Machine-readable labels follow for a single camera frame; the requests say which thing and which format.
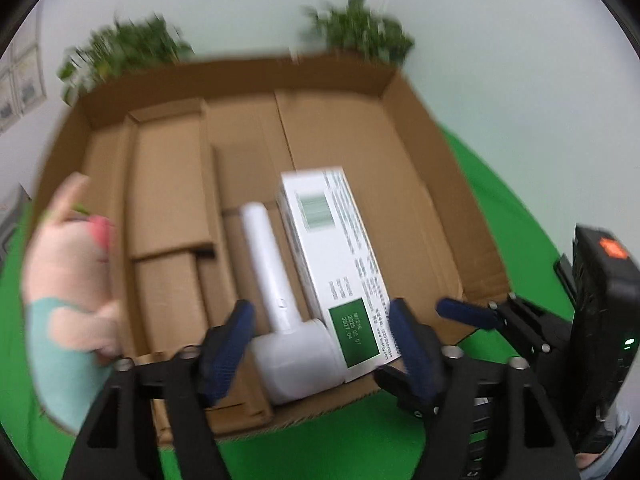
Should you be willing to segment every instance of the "white box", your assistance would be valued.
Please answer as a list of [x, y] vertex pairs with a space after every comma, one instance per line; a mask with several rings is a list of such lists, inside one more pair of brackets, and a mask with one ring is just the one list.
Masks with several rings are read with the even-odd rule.
[[342, 168], [283, 173], [278, 204], [306, 300], [342, 350], [346, 381], [398, 358], [389, 296]]

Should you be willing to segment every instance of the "green tablecloth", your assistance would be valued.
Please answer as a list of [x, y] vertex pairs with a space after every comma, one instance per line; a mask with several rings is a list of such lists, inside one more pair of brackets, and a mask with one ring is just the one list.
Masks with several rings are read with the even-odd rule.
[[[469, 180], [506, 264], [514, 290], [557, 314], [572, 307], [552, 264], [558, 257], [513, 193], [456, 137], [450, 145]], [[73, 439], [42, 414], [26, 365], [20, 266], [24, 226], [0, 280], [0, 422], [39, 480], [58, 480]], [[476, 332], [461, 343], [474, 357], [503, 362], [513, 349], [495, 333]], [[222, 454], [234, 480], [411, 478], [424, 445], [422, 425], [379, 393], [341, 410], [274, 433], [225, 442]], [[175, 455], [162, 452], [167, 480], [180, 478]]]

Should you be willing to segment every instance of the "small cardboard box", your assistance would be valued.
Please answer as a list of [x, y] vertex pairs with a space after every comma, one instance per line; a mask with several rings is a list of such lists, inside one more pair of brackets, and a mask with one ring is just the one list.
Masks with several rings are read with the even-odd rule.
[[[69, 112], [42, 170], [33, 222], [72, 171], [85, 205], [109, 216], [114, 293], [130, 356], [148, 362], [197, 344], [237, 298], [268, 324], [238, 207], [263, 202], [303, 319], [300, 280], [275, 203], [282, 172], [340, 166], [389, 296], [406, 298], [445, 344], [470, 328], [439, 318], [443, 296], [486, 304], [510, 290], [449, 147], [401, 73], [352, 57], [219, 60], [124, 76]], [[284, 427], [375, 392], [370, 374], [271, 408], [250, 352], [207, 413], [217, 434]], [[170, 442], [156, 403], [161, 442]]]
[[342, 168], [282, 175], [280, 213], [306, 302], [353, 381], [398, 358], [389, 294]]

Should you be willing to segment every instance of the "green square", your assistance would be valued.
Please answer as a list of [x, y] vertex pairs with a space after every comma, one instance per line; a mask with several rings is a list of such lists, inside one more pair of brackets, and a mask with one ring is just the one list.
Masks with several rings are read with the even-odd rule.
[[351, 368], [380, 353], [362, 298], [334, 306], [329, 309], [329, 314], [347, 367]]

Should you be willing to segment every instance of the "potted plant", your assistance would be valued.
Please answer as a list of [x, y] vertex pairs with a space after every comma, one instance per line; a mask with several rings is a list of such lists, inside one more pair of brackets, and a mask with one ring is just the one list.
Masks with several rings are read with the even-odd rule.
[[83, 93], [123, 74], [173, 64], [193, 53], [175, 28], [169, 29], [162, 16], [141, 22], [114, 21], [91, 33], [89, 43], [71, 47], [58, 70], [65, 83], [62, 99], [73, 104]]
[[327, 5], [324, 12], [305, 7], [305, 12], [328, 49], [399, 66], [414, 46], [414, 38], [404, 33], [398, 20], [372, 12], [365, 0], [348, 0], [343, 9]]

